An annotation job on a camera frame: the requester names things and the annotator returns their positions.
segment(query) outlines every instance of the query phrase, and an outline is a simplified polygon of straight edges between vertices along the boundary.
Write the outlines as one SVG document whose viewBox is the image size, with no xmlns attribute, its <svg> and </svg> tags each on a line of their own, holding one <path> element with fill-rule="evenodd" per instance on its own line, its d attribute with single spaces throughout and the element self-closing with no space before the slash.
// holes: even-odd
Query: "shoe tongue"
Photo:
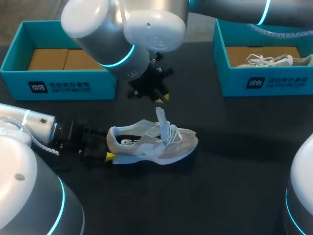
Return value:
<svg viewBox="0 0 313 235">
<path fill-rule="evenodd" d="M 169 123 L 165 117 L 165 111 L 160 107 L 156 108 L 156 116 L 160 123 L 161 139 L 165 140 L 170 136 Z"/>
</svg>

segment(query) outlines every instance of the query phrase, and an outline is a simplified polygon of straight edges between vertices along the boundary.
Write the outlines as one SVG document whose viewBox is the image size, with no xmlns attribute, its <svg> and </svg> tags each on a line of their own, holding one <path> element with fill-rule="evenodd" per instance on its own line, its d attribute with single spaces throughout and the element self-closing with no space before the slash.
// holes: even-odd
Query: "glowing blue light strip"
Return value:
<svg viewBox="0 0 313 235">
<path fill-rule="evenodd" d="M 287 206 L 287 211 L 288 211 L 288 213 L 289 213 L 289 216 L 290 216 L 291 220 L 293 221 L 293 223 L 295 224 L 295 226 L 297 227 L 297 229 L 298 229 L 303 235 L 306 235 L 306 234 L 301 230 L 301 228 L 296 224 L 295 220 L 293 219 L 292 215 L 290 214 L 289 207 L 288 207 L 288 203 L 287 203 L 287 189 L 286 189 L 286 206 Z"/>
<path fill-rule="evenodd" d="M 100 65 L 102 65 L 103 67 L 107 67 L 107 68 L 118 66 L 118 65 L 122 64 L 125 60 L 127 60 L 128 57 L 130 57 L 130 55 L 132 54 L 134 49 L 135 49 L 135 46 L 133 45 L 131 51 L 124 57 L 124 59 L 122 59 L 121 61 L 119 61 L 119 62 L 117 62 L 115 64 L 112 64 L 112 65 L 102 65 L 102 64 L 100 64 Z"/>
<path fill-rule="evenodd" d="M 27 119 L 27 116 L 29 114 L 29 109 L 26 111 L 26 113 L 24 114 L 24 118 L 23 118 L 23 121 L 22 121 L 22 125 L 25 126 L 26 124 L 26 119 Z"/>
<path fill-rule="evenodd" d="M 264 22 L 264 20 L 266 18 L 266 15 L 268 14 L 269 5 L 270 5 L 270 0 L 267 0 L 266 6 L 265 6 L 265 9 L 264 9 L 264 12 L 263 12 L 263 16 L 262 16 L 260 22 L 258 23 L 258 25 L 263 24 L 263 22 Z"/>
<path fill-rule="evenodd" d="M 64 209 L 64 204 L 65 204 L 65 192 L 64 192 L 64 187 L 63 187 L 63 184 L 62 184 L 62 181 L 61 179 L 59 178 L 59 181 L 61 183 L 61 187 L 62 187 L 62 204 L 61 204 L 61 209 L 60 209 L 60 212 L 59 212 L 59 215 L 57 217 L 57 220 L 54 222 L 54 225 L 52 226 L 52 228 L 50 229 L 49 233 L 47 233 L 47 235 L 51 235 L 53 233 L 53 231 L 55 230 L 55 228 L 57 227 L 60 219 L 61 219 L 61 216 L 62 216 L 62 213 L 63 213 L 63 209 Z"/>
</svg>

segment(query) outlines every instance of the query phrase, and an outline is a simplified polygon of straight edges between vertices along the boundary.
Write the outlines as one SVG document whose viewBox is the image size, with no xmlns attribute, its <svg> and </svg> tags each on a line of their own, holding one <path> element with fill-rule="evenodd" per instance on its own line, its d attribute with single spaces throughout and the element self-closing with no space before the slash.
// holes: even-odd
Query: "cable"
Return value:
<svg viewBox="0 0 313 235">
<path fill-rule="evenodd" d="M 53 153 L 57 156 L 60 155 L 60 153 L 57 151 L 57 150 L 54 150 L 52 148 L 48 148 L 46 146 L 44 146 L 43 144 L 39 143 L 38 140 L 36 140 L 36 138 L 29 132 L 29 130 L 27 130 L 24 125 L 22 125 L 22 123 L 18 120 L 16 120 L 15 118 L 12 118 L 12 117 L 9 117 L 9 116 L 0 116 L 0 120 L 7 120 L 9 122 L 12 122 L 14 124 L 16 124 L 20 129 L 21 131 L 25 132 L 26 134 L 28 134 L 31 138 L 31 140 L 34 142 L 35 145 L 37 145 L 39 148 L 49 152 L 49 153 Z"/>
<path fill-rule="evenodd" d="M 313 30 L 306 30 L 306 31 L 297 32 L 297 33 L 275 33 L 275 32 L 262 29 L 254 24 L 249 23 L 247 24 L 247 26 L 250 29 L 260 34 L 263 34 L 268 37 L 273 37 L 273 38 L 290 39 L 290 38 L 301 38 L 301 37 L 306 37 L 306 36 L 313 36 Z"/>
</svg>

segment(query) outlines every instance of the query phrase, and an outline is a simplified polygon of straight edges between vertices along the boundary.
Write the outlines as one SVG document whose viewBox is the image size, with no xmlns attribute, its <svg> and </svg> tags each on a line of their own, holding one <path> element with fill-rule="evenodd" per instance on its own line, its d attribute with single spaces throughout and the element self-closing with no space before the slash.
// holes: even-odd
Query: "white shoe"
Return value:
<svg viewBox="0 0 313 235">
<path fill-rule="evenodd" d="M 113 164 L 139 161 L 171 164 L 195 150 L 198 145 L 196 132 L 170 125 L 160 107 L 156 108 L 156 115 L 157 123 L 142 120 L 131 126 L 110 128 L 107 144 L 110 152 L 116 155 Z"/>
<path fill-rule="evenodd" d="M 283 66 L 292 66 L 293 65 L 293 57 L 291 55 L 282 55 L 277 58 L 266 57 L 264 58 L 262 55 L 258 56 L 255 54 L 251 54 L 247 58 L 249 64 L 239 65 L 238 67 L 283 67 Z"/>
</svg>

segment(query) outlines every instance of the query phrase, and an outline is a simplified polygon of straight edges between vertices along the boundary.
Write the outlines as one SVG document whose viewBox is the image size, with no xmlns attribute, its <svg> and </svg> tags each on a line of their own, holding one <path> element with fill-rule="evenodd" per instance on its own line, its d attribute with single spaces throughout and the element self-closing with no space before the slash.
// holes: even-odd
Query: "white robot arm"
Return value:
<svg viewBox="0 0 313 235">
<path fill-rule="evenodd" d="M 69 0 L 61 22 L 99 64 L 131 81 L 148 68 L 147 50 L 168 52 L 183 43 L 188 12 L 258 25 L 313 26 L 310 0 Z"/>
</svg>

